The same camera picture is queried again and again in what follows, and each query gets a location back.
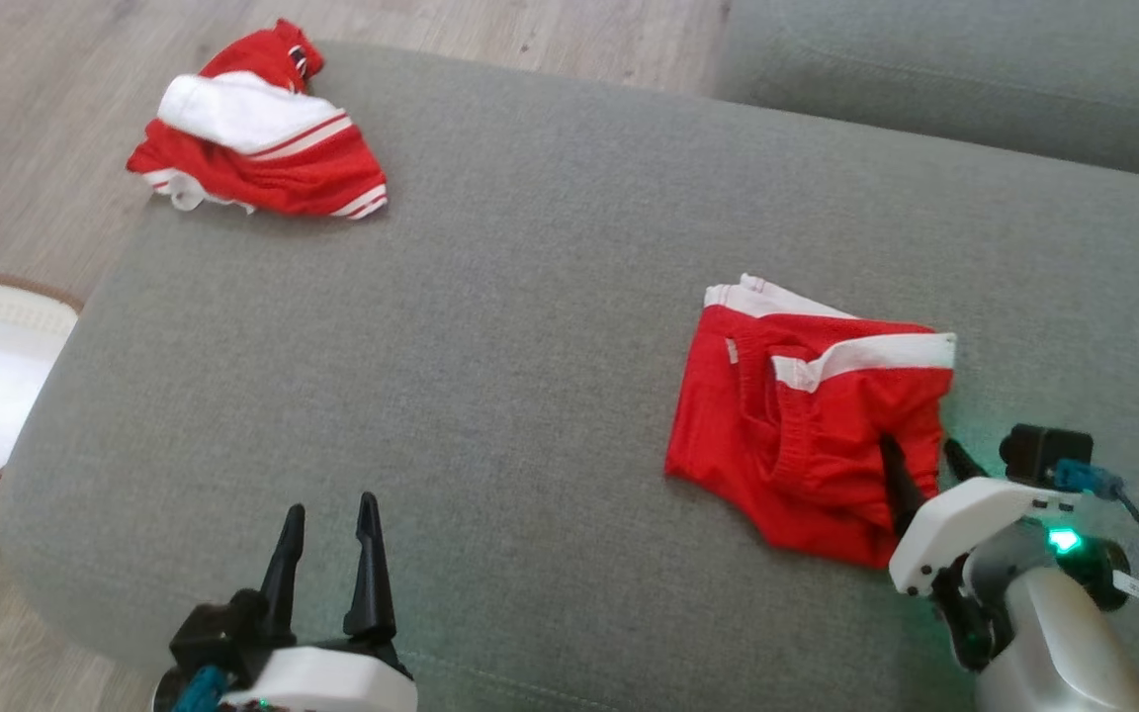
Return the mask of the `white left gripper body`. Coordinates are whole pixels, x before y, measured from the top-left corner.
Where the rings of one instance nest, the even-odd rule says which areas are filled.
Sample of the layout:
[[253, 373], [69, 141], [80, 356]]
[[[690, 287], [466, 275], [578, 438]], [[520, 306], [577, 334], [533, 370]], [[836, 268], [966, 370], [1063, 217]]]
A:
[[253, 674], [219, 699], [220, 711], [416, 711], [413, 676], [394, 637], [294, 643], [271, 637], [253, 648]]

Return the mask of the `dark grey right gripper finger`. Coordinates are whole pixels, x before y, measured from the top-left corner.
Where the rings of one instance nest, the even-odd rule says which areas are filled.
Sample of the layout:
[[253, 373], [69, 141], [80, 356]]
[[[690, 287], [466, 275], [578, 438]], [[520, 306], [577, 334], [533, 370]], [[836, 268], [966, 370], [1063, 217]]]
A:
[[903, 541], [927, 496], [915, 483], [912, 469], [906, 463], [906, 451], [892, 434], [880, 436], [880, 463], [892, 531]]
[[948, 437], [943, 443], [943, 456], [947, 468], [954, 482], [966, 483], [972, 478], [988, 478], [990, 474], [969, 455], [966, 447], [954, 437]]

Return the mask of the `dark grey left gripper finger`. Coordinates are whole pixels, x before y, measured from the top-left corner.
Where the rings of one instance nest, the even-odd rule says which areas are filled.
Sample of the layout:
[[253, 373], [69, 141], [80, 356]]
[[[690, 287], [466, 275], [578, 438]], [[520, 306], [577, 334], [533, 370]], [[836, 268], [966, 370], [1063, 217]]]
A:
[[343, 635], [362, 643], [393, 643], [398, 632], [396, 612], [379, 502], [372, 492], [363, 492], [361, 497], [354, 537], [361, 551], [351, 607], [343, 619]]
[[267, 612], [259, 622], [259, 631], [270, 640], [296, 640], [293, 631], [297, 567], [304, 550], [305, 507], [289, 506], [279, 541], [274, 547], [259, 594], [267, 600]]

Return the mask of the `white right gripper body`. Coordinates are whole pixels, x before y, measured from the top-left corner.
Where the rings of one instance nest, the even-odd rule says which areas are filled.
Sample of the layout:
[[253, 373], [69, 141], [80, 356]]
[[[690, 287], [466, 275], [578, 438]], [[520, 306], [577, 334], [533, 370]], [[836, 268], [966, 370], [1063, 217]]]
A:
[[975, 477], [921, 505], [890, 560], [899, 594], [928, 596], [941, 568], [986, 545], [1022, 518], [1056, 519], [1068, 515], [1080, 492], [1026, 486], [1013, 481]]

